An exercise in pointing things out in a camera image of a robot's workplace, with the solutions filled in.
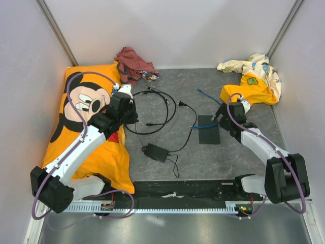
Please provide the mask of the black network switch box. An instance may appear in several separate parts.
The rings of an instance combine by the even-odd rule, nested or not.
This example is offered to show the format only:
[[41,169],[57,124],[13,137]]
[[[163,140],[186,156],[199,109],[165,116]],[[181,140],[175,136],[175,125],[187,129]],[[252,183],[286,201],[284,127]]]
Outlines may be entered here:
[[218,122],[212,121],[212,116],[199,115],[198,117],[199,144],[219,145],[220,133]]

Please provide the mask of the black power adapter brick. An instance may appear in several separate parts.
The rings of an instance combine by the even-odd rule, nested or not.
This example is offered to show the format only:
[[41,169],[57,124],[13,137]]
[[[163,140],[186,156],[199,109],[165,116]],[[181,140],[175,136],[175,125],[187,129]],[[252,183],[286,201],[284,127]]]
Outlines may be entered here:
[[154,161],[164,163],[169,152],[162,147],[149,143],[144,149],[144,154]]

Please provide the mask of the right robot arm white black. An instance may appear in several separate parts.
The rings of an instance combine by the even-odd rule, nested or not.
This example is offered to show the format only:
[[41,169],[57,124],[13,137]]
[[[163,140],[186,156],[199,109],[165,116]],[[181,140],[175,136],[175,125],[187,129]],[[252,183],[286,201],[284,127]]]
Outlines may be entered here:
[[270,141],[254,123],[247,121],[246,110],[243,102],[223,103],[214,116],[222,129],[249,148],[266,166],[264,176],[237,176],[233,196],[244,200],[255,193],[266,196],[274,204],[308,197],[310,186],[304,158]]

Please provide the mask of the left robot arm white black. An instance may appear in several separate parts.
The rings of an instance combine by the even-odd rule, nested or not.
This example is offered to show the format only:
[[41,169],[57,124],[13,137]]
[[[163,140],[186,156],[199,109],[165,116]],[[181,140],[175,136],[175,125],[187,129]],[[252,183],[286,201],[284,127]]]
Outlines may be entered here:
[[136,107],[131,93],[119,90],[109,105],[93,115],[80,136],[45,168],[35,167],[30,173],[34,203],[38,201],[59,214],[69,205],[84,197],[106,200],[111,196],[111,187],[98,174],[72,180],[76,170],[121,125],[137,120]]

